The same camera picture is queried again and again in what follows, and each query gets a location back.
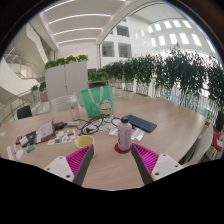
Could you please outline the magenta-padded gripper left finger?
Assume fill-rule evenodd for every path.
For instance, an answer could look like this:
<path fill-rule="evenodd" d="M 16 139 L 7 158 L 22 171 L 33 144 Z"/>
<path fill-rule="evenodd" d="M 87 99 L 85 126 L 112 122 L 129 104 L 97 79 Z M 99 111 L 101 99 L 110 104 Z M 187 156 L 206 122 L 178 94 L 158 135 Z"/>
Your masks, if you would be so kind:
<path fill-rule="evenodd" d="M 45 170 L 81 186 L 93 155 L 94 146 L 88 145 L 67 157 L 58 156 Z"/>

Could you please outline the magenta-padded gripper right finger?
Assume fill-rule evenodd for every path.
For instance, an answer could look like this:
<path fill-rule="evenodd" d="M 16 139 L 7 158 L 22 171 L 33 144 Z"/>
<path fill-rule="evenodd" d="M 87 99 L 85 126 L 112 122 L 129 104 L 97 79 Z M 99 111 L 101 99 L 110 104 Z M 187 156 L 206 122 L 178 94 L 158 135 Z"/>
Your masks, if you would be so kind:
<path fill-rule="evenodd" d="M 168 176 L 183 168 L 168 154 L 157 154 L 143 146 L 133 143 L 131 153 L 145 185 Z"/>

